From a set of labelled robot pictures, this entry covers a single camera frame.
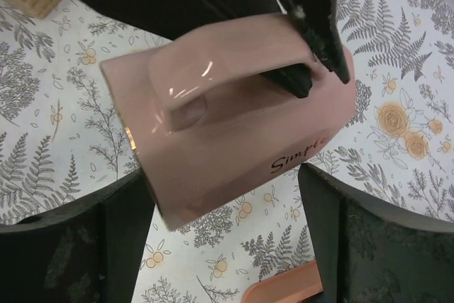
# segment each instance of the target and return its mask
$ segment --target tablecloth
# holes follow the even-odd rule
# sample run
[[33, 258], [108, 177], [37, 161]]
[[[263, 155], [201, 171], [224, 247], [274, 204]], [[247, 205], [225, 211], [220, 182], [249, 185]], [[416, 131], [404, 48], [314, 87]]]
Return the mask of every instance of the tablecloth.
[[[338, 0], [337, 21], [354, 54], [356, 112], [311, 162], [454, 221], [454, 11], [443, 0]], [[0, 223], [136, 169], [98, 62], [167, 41], [77, 0], [44, 21], [0, 3], [0, 31]], [[156, 211], [133, 303], [239, 302], [313, 258], [295, 169], [176, 232]]]

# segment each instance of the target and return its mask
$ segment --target mug handle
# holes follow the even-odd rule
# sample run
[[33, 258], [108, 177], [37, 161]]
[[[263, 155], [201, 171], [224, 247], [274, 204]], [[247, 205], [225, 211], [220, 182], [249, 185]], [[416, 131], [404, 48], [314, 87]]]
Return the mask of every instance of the mug handle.
[[160, 48], [148, 74], [163, 121], [178, 131], [202, 118], [209, 90], [294, 64], [323, 67], [287, 15], [274, 13], [197, 28]]

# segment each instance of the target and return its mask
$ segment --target floral tablecloth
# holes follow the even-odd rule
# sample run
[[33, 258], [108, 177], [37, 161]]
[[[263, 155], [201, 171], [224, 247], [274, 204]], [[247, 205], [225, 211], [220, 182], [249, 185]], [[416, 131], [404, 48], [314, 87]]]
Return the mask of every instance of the floral tablecloth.
[[[339, 0], [356, 115], [311, 161], [354, 187], [454, 221], [454, 11], [443, 0]], [[166, 43], [62, 0], [45, 21], [0, 3], [0, 223], [138, 165], [98, 62]], [[313, 259], [297, 170], [170, 233], [155, 214], [133, 303], [239, 302]]]

